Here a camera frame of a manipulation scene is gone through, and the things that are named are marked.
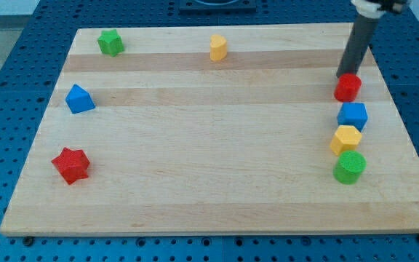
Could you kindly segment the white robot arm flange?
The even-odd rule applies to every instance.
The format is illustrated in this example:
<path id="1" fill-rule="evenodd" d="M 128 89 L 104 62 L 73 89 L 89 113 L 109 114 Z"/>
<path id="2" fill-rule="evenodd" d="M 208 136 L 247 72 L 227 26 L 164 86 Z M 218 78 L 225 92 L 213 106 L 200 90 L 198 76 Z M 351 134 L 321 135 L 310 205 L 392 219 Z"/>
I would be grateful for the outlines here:
<path id="1" fill-rule="evenodd" d="M 411 5 L 412 0 L 351 0 L 351 3 L 361 16 L 379 19 L 386 12 L 403 13 Z"/>

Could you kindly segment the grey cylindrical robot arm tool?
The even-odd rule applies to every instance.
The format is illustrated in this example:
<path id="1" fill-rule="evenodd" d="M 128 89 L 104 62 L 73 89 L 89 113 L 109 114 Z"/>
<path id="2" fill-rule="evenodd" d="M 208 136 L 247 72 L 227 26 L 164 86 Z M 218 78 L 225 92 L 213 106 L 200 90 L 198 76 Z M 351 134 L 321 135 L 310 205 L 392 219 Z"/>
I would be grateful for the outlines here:
<path id="1" fill-rule="evenodd" d="M 369 43 L 378 26 L 378 18 L 358 14 L 354 21 L 346 48 L 340 60 L 336 77 L 343 74 L 357 74 L 367 52 Z"/>

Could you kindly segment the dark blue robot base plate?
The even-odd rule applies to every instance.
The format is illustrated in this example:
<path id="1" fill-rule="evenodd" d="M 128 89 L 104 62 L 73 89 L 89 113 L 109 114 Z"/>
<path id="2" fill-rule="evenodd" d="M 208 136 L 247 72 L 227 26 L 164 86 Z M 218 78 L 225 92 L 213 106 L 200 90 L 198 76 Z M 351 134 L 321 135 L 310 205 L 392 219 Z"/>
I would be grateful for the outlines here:
<path id="1" fill-rule="evenodd" d="M 179 0 L 179 13 L 195 12 L 254 12 L 256 0 Z"/>

